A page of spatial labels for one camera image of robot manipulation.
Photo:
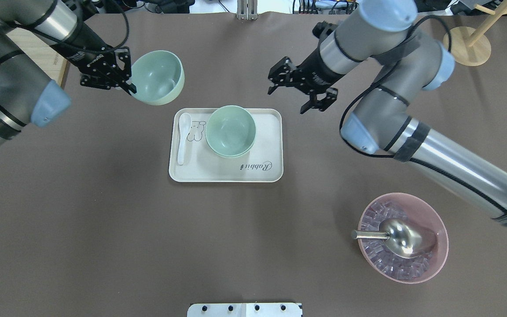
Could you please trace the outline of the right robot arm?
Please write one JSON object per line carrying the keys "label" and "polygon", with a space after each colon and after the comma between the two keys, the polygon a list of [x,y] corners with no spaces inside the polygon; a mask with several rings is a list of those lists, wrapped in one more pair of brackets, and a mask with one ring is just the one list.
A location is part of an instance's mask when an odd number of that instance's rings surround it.
{"label": "right robot arm", "polygon": [[271,67],[268,92],[296,88],[309,97],[301,114],[325,111],[337,99],[333,85],[373,58],[382,70],[342,115],[344,142],[364,156],[384,151],[385,158],[413,166],[507,228],[507,173],[407,113],[420,92],[438,88],[455,67],[449,50],[420,30],[416,17],[412,0],[365,0],[339,24],[316,24],[317,47],[298,66],[284,57]]}

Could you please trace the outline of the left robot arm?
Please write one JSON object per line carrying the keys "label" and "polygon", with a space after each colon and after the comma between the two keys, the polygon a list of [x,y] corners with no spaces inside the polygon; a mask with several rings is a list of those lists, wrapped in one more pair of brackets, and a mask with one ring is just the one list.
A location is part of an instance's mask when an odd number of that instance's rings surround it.
{"label": "left robot arm", "polygon": [[91,88],[136,92],[129,48],[108,45],[60,0],[0,0],[0,146],[27,124],[45,127],[70,105],[71,98],[8,34],[32,32],[82,74]]}

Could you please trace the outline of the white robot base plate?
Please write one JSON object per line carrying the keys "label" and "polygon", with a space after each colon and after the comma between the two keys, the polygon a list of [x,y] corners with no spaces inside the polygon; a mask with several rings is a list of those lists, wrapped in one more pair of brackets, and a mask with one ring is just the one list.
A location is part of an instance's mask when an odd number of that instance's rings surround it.
{"label": "white robot base plate", "polygon": [[302,317],[302,304],[294,302],[195,303],[187,317]]}

